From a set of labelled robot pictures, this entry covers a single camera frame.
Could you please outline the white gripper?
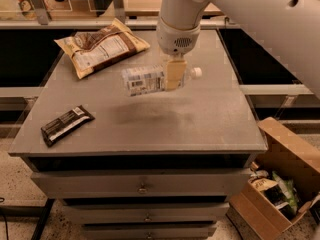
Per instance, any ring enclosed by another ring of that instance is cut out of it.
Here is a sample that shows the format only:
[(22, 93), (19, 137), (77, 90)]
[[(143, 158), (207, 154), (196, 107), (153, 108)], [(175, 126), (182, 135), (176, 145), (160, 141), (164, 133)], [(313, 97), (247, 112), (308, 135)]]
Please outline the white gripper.
[[(200, 26), (193, 29), (180, 30), (169, 26), (160, 18), (156, 27), (157, 41), (161, 50), (168, 55), (186, 54), (197, 42)], [(165, 90), (172, 91), (178, 88), (184, 76), (187, 62), (184, 59), (171, 60), (164, 68)]]

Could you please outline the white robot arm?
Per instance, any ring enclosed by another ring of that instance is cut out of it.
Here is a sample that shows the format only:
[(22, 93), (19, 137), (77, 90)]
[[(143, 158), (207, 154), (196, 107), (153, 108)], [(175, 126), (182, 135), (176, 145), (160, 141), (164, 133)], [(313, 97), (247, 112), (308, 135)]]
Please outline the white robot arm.
[(320, 97), (320, 0), (162, 0), (156, 33), (164, 53), (194, 48), (210, 3)]

